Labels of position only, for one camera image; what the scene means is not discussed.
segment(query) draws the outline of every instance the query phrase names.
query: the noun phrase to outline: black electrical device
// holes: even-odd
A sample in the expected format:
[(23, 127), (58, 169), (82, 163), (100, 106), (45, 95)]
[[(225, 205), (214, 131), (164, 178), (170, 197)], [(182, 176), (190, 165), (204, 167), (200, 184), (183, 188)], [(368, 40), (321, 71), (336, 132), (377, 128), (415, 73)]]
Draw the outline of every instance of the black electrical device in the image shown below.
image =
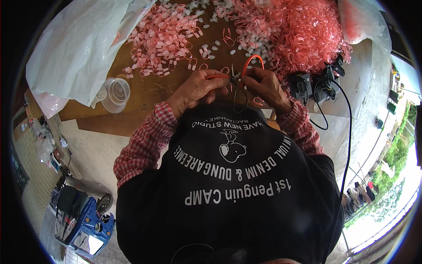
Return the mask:
[(321, 72), (321, 74), (312, 76), (312, 80), (310, 75), (305, 72), (297, 72), (287, 76), (290, 95), (292, 97), (296, 99), (303, 99), (303, 104), (305, 106), (308, 103), (309, 98), (312, 98), (315, 101), (322, 117), (325, 120), (326, 127), (320, 127), (312, 121), (312, 119), (309, 121), (322, 130), (328, 130), (328, 122), (319, 104), (330, 99), (334, 100), (335, 95), (340, 92), (340, 81), (334, 72), (340, 76), (345, 75), (345, 71), (342, 68), (343, 62), (343, 57), (338, 54), (336, 60), (332, 64), (326, 63), (325, 65), (327, 67)]
[(344, 76), (343, 57), (339, 54), (333, 64), (325, 64), (327, 67), (318, 76), (312, 77), (312, 91), (313, 99), (316, 103), (320, 104), (323, 101), (334, 100), (335, 95), (340, 92), (337, 85), (333, 85), (332, 82), (339, 84), (340, 80), (334, 72), (340, 76)]
[(290, 87), (290, 95), (296, 99), (308, 101), (312, 95), (311, 76), (306, 72), (297, 72), (287, 76)]

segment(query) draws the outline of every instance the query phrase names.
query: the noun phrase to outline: hand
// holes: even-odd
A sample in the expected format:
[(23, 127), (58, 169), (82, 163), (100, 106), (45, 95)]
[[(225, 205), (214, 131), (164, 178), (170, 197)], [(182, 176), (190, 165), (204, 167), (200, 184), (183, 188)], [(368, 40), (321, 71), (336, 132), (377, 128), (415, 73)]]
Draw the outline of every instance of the hand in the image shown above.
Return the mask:
[(263, 99), (268, 106), (276, 110), (277, 115), (288, 114), (293, 105), (280, 87), (276, 75), (272, 71), (253, 67), (246, 71), (242, 82), (254, 96)]
[(194, 108), (199, 104), (199, 100), (204, 98), (206, 103), (212, 103), (215, 100), (215, 91), (222, 94), (228, 94), (225, 87), (230, 79), (214, 78), (205, 80), (209, 75), (223, 75), (216, 70), (194, 71), (192, 75), (182, 84), (174, 94), (167, 100), (167, 104), (173, 111), (173, 115), (178, 119), (188, 108)]

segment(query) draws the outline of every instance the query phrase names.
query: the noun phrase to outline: clear plastic container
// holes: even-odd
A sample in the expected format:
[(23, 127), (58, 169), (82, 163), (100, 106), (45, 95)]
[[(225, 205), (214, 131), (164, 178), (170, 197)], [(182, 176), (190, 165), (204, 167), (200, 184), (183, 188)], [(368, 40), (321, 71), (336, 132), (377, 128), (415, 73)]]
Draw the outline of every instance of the clear plastic container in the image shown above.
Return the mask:
[(118, 114), (124, 110), (130, 97), (130, 87), (126, 80), (122, 78), (107, 78), (101, 89), (107, 91), (106, 98), (101, 101), (107, 111)]

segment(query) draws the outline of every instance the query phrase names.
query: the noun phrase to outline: window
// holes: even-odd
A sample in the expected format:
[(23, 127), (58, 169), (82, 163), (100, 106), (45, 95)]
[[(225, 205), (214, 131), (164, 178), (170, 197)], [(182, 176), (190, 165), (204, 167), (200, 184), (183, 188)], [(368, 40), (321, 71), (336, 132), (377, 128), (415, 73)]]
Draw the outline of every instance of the window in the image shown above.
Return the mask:
[(81, 231), (73, 241), (73, 246), (94, 255), (102, 246), (103, 242)]

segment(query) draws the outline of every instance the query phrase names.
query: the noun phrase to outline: black shirt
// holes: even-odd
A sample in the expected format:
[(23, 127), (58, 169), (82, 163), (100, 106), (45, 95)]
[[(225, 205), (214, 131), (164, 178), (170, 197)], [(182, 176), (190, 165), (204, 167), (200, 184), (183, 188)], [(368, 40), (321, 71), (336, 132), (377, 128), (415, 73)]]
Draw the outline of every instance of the black shirt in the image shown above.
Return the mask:
[(249, 263), (320, 263), (344, 213), (332, 160), (305, 154), (259, 110), (198, 105), (180, 118), (158, 170), (119, 189), (119, 246), (132, 263), (171, 263), (182, 247), (245, 248)]

